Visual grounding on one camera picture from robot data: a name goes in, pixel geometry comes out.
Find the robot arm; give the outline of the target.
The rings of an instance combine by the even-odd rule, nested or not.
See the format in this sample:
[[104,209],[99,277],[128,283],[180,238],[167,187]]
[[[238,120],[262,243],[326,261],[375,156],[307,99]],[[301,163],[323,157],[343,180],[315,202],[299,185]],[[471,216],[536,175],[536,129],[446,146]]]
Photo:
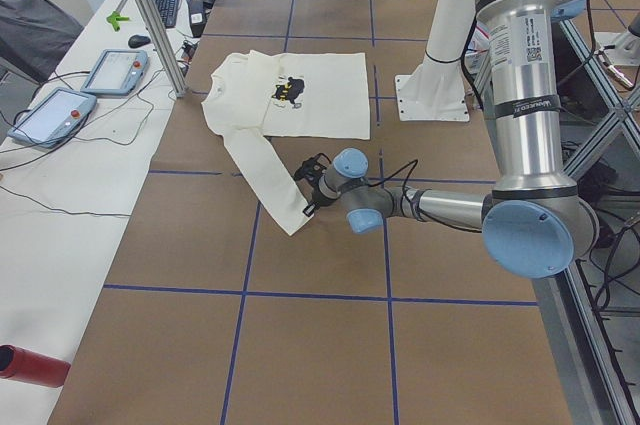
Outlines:
[[353,148],[316,172],[298,171],[313,188],[305,208],[340,203],[351,229],[365,233],[390,217],[433,221],[478,233],[489,255],[527,278],[564,271],[594,245],[598,222],[564,171],[552,24],[581,13],[587,0],[474,0],[488,29],[493,91],[491,128],[500,172],[477,196],[408,186],[381,189]]

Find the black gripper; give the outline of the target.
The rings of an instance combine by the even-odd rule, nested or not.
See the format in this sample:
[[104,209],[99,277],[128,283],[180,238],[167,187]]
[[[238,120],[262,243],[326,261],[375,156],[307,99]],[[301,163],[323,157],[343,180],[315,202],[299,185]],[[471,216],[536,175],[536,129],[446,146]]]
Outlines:
[[332,205],[332,198],[326,196],[321,190],[318,184],[313,187],[311,193],[311,202],[303,209],[304,215],[312,215],[314,210],[328,207]]

